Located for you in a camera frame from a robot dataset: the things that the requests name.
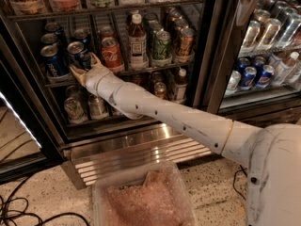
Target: power cord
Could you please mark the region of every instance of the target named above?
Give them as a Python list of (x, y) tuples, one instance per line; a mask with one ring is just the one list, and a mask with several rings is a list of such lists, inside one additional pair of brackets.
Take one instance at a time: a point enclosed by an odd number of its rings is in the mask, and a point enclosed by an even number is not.
[[(42, 220), (41, 217), (39, 217), (38, 215), (36, 215), (34, 213), (27, 213), (26, 210), (29, 205), (28, 199), (26, 199), (26, 198), (12, 199), (12, 198), (17, 193), (17, 191), (27, 182), (27, 180), (29, 178), (30, 177), (24, 179), (20, 184), (18, 184), (17, 187), (8, 196), (8, 199), (6, 201), (4, 201), (3, 197), (0, 195), (0, 203), (1, 203), (0, 204), (0, 225), (10, 226), (11, 224), (13, 224), (15, 226), (18, 226), (17, 223), (15, 222), (15, 220), (17, 218), (24, 217), (24, 216), (36, 218), (38, 221), (38, 224), (36, 224), (35, 226), (43, 226), (43, 225), (45, 225), (45, 223), (47, 223), (49, 221), (52, 221), (56, 218), (60, 218), (60, 217), (64, 217), (64, 216), (76, 216), (76, 217), (79, 217), (81, 220), (83, 220), (85, 222), (86, 226), (89, 226), (89, 223), (83, 216), (73, 213), (73, 212), (62, 213), (62, 214), (53, 216), (51, 218), (48, 218), (46, 220)], [(9, 209), (9, 205), (12, 202), (16, 202), (16, 201), (25, 201), (23, 211)]]
[(234, 178), (233, 178), (233, 184), (232, 184), (232, 186), (233, 186), (233, 189), (246, 201), (246, 197), (244, 196), (244, 194), (242, 193), (242, 192), (240, 192), (237, 188), (236, 188), (236, 186), (235, 186), (235, 183), (236, 183), (236, 179), (237, 179), (237, 174), (238, 173), (240, 173), (240, 172), (242, 172), (244, 175), (245, 175), (245, 177), (247, 177), (247, 173), (246, 173), (246, 170), (242, 167), (242, 166), (240, 166), (240, 168), (241, 169), (239, 169), (239, 170), (237, 170), (236, 172), (235, 172), (235, 174), (234, 174)]

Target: metal handle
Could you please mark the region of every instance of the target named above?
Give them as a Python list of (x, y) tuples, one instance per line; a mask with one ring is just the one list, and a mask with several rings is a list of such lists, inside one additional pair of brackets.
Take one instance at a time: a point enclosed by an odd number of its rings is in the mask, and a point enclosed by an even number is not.
[(236, 25), (242, 26), (247, 23), (256, 3), (259, 0), (239, 0), (236, 10)]

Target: speckled floor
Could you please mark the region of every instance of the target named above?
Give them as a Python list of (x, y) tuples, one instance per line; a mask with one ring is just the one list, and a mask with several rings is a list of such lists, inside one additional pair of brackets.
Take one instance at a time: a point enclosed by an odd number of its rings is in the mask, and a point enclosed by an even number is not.
[[(6, 144), (10, 140), (11, 132), (19, 135), (23, 131), (12, 115), (8, 114), (7, 120), (6, 130), (0, 130), (0, 143), (2, 144)], [(3, 156), (1, 153), (7, 153), (8, 148), (13, 149), (28, 137), (29, 135), (24, 134), (15, 141), (15, 144), (9, 144), (5, 150), (0, 150), (0, 159)], [(23, 153), (30, 153), (31, 150), (35, 152), (37, 147), (29, 143), (27, 147), (23, 148)], [(18, 157), (19, 153), (22, 154), (22, 151), (8, 159)], [(218, 155), (209, 155), (181, 163), (178, 167), (194, 205), (199, 226), (245, 225), (246, 201), (232, 187), (234, 174), (240, 169), (239, 165)], [(21, 181), (0, 185), (0, 196), (6, 200)], [(246, 177), (243, 173), (237, 174), (235, 185), (239, 191), (246, 194)], [(99, 226), (93, 219), (92, 187), (76, 190), (60, 166), (33, 175), (13, 198), (18, 197), (28, 199), (27, 213), (34, 213), (43, 220), (58, 214), (73, 212), (85, 217), (90, 226)], [(12, 202), (9, 209), (22, 211), (24, 207), (25, 201), (19, 200)], [(18, 226), (38, 224), (37, 219), (30, 216), (17, 218), (15, 222)], [(76, 216), (64, 216), (45, 225), (82, 226), (85, 223)]]

